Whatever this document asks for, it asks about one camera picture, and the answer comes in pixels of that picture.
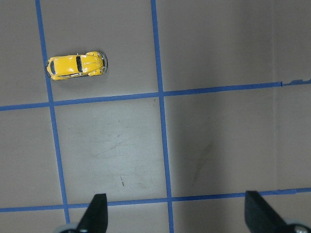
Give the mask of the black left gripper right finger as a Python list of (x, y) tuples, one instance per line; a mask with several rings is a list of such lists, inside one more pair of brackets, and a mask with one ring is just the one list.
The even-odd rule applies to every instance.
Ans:
[(294, 233), (295, 225), (287, 224), (257, 191), (246, 191), (244, 219), (251, 233)]

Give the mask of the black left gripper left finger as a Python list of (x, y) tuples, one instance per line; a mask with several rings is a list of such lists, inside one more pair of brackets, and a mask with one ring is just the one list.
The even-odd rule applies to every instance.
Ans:
[(106, 194), (96, 194), (77, 225), (78, 233), (105, 233), (108, 226)]

